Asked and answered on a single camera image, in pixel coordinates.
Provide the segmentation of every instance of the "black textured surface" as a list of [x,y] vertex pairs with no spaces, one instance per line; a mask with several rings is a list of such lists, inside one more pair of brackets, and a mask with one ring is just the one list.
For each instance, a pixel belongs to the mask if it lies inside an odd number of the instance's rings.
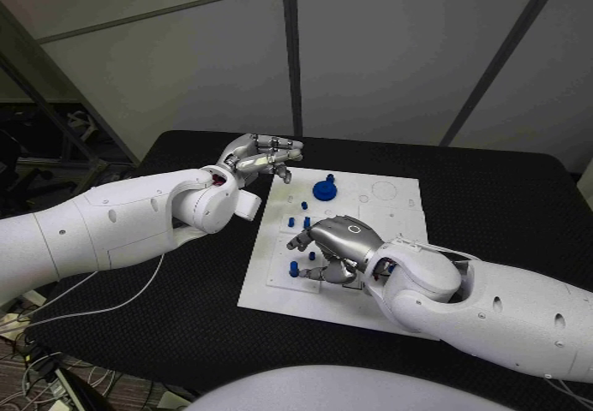
[[[214,164],[239,134],[165,133],[139,174]],[[432,243],[593,289],[593,214],[560,162],[540,154],[304,139],[299,167],[421,180]],[[332,148],[340,146],[340,154]],[[268,199],[272,177],[249,190]],[[429,379],[516,409],[579,404],[542,378],[432,342],[237,307],[263,207],[165,257],[155,284],[123,310],[31,329],[50,347],[165,383],[208,390],[302,364],[366,366]],[[145,285],[158,260],[96,277],[44,317],[112,307]],[[81,277],[67,279],[61,293]],[[585,384],[576,390],[593,396]]]

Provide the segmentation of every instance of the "blue knob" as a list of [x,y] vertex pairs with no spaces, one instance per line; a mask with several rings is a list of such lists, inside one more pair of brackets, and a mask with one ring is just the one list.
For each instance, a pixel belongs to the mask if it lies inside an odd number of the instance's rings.
[[334,200],[338,194],[337,185],[334,184],[334,174],[328,175],[325,182],[318,182],[314,186],[314,196],[321,201]]
[[299,263],[296,261],[291,261],[291,271],[289,274],[294,278],[299,277]]

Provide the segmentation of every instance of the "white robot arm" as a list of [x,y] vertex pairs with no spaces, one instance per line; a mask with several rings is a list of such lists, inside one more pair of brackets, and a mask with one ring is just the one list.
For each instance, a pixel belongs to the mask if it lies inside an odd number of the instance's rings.
[[[285,161],[304,144],[246,134],[217,165],[113,182],[57,207],[0,220],[0,305],[74,274],[135,265],[255,219],[262,199],[242,190],[259,173],[291,182]],[[187,226],[174,228],[174,217]]]
[[314,241],[330,265],[301,277],[350,283],[363,275],[383,313],[405,330],[519,372],[593,382],[589,291],[507,265],[454,263],[439,247],[403,238],[384,242],[353,217],[322,220],[289,249],[304,251]]

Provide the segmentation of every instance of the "white pegboard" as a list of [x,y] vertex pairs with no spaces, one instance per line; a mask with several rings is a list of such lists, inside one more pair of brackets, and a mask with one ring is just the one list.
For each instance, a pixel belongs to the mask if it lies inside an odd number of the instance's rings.
[[[239,306],[432,338],[408,333],[390,322],[358,283],[344,287],[289,275],[291,261],[299,263],[301,270],[328,264],[315,244],[305,252],[288,249],[291,239],[304,230],[305,217],[312,218],[314,225],[324,218],[350,215],[374,228],[386,241],[399,234],[428,241],[418,180],[295,167],[291,170],[292,183],[285,184],[275,177],[272,184]],[[330,173],[335,176],[338,195],[332,201],[320,201],[314,197],[314,185]],[[296,219],[295,227],[289,227],[291,217]],[[309,260],[312,251],[315,261]]]

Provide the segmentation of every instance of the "silver robot hand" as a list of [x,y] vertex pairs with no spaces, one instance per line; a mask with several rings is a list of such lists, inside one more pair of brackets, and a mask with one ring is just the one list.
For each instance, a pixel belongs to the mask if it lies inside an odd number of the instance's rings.
[[350,216],[318,222],[291,240],[288,248],[305,251],[312,242],[322,249],[330,264],[302,270],[299,276],[337,284],[356,281],[357,271],[366,271],[367,263],[384,244],[374,229]]
[[302,149],[301,141],[244,134],[229,144],[217,165],[236,175],[240,188],[255,182],[260,173],[276,174],[289,184],[292,175],[285,162],[304,159]]

